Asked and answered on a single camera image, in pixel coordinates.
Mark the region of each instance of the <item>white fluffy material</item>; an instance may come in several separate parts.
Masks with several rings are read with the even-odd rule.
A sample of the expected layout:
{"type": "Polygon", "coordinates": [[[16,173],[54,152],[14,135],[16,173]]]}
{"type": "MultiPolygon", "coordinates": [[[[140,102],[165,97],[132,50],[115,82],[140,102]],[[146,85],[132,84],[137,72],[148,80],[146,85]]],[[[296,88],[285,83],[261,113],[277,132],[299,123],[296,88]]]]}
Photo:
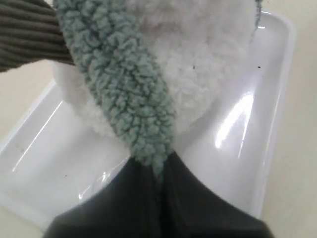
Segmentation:
{"type": "MultiPolygon", "coordinates": [[[[188,130],[235,78],[255,30],[255,0],[127,0],[188,130]]],[[[75,67],[58,64],[65,100],[101,135],[114,133],[75,67]]]]}

